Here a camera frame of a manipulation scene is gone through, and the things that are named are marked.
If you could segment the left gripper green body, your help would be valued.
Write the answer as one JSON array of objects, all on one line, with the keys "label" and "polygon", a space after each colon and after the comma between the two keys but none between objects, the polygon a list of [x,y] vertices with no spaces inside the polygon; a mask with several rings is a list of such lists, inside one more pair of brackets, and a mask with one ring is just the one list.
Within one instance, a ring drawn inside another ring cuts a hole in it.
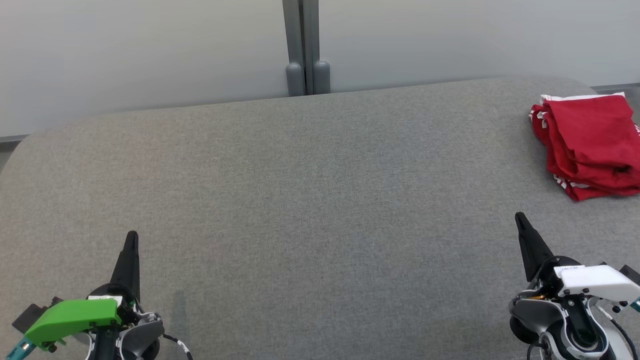
[{"label": "left gripper green body", "polygon": [[137,322],[139,296],[122,284],[107,283],[84,299],[62,300],[51,305],[25,331],[38,347],[46,347],[80,332]]}]

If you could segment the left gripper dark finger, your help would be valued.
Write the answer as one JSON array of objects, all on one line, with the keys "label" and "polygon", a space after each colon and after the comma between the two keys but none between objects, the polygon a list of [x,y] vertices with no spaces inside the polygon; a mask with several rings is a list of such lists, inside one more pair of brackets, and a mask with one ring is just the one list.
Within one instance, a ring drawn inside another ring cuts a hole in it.
[{"label": "left gripper dark finger", "polygon": [[123,296],[128,301],[139,301],[141,299],[140,255],[137,231],[128,231],[109,284],[114,294]]}]

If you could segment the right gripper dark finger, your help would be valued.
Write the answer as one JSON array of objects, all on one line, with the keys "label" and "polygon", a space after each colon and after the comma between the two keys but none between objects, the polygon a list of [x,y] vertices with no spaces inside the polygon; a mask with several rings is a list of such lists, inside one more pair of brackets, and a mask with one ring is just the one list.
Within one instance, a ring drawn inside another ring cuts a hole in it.
[{"label": "right gripper dark finger", "polygon": [[517,212],[514,219],[526,281],[531,283],[539,277],[547,278],[556,264],[555,255],[523,212]]}]

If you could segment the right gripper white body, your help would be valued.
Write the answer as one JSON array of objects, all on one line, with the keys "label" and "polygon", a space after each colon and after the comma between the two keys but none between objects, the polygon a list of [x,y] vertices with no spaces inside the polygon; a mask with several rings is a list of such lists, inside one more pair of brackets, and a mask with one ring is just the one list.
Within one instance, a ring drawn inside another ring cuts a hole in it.
[{"label": "right gripper white body", "polygon": [[531,280],[531,290],[546,299],[596,297],[613,303],[633,303],[639,284],[607,264],[586,266],[567,256],[544,260]]}]

